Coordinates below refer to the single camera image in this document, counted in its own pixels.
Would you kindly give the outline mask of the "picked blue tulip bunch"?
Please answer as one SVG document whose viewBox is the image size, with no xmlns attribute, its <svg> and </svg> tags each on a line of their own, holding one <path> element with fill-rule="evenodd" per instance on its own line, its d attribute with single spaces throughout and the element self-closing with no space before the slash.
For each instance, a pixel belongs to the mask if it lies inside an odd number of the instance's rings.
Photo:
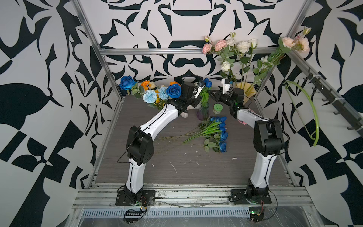
<svg viewBox="0 0 363 227">
<path fill-rule="evenodd" d="M 209 119 L 202 121 L 196 130 L 186 133 L 184 143 L 188 143 L 198 138 L 226 140 L 222 139 L 222 135 L 226 134 L 227 117 L 212 116 Z"/>
</svg>

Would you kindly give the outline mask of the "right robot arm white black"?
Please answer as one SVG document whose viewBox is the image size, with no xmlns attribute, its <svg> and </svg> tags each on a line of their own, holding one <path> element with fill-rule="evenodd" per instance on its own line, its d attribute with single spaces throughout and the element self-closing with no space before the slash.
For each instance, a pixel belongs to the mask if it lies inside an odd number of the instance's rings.
<svg viewBox="0 0 363 227">
<path fill-rule="evenodd" d="M 269 178 L 273 164 L 285 148 L 284 132 L 279 120 L 264 118 L 244 105 L 244 91 L 240 88 L 223 93 L 209 91 L 216 102 L 229 106 L 232 117 L 254 129 L 253 145 L 256 162 L 245 190 L 232 190 L 230 202 L 234 204 L 270 204 Z"/>
</svg>

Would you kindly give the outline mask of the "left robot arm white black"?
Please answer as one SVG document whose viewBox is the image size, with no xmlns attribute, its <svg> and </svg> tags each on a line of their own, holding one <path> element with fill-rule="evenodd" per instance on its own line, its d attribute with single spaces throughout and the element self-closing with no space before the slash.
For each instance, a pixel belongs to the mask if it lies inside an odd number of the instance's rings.
<svg viewBox="0 0 363 227">
<path fill-rule="evenodd" d="M 206 83 L 184 82 L 180 86 L 174 84 L 167 91 L 170 98 L 164 107 L 149 121 L 140 127 L 133 126 L 129 130 L 126 153 L 129 158 L 129 174 L 122 193 L 135 204 L 142 198 L 143 176 L 146 164 L 154 154 L 154 140 L 157 135 L 173 120 L 187 111 L 187 107 L 196 107 L 200 102 L 200 93 Z"/>
</svg>

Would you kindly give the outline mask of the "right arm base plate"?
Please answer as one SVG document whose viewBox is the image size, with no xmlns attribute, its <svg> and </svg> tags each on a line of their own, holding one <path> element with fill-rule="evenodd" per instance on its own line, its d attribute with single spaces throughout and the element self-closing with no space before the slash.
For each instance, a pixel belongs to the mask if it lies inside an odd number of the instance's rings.
<svg viewBox="0 0 363 227">
<path fill-rule="evenodd" d="M 272 200 L 267 188 L 232 189 L 229 197 L 231 203 L 243 205 L 271 204 Z"/>
</svg>

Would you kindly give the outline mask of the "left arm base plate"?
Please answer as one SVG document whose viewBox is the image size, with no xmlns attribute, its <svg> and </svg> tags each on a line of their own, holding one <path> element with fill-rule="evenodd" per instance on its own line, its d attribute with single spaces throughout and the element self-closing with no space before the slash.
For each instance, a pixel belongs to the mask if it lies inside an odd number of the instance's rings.
<svg viewBox="0 0 363 227">
<path fill-rule="evenodd" d="M 118 191 L 115 206 L 132 206 L 132 205 L 153 205 L 156 198 L 154 190 L 140 190 L 132 193 L 128 189 Z"/>
</svg>

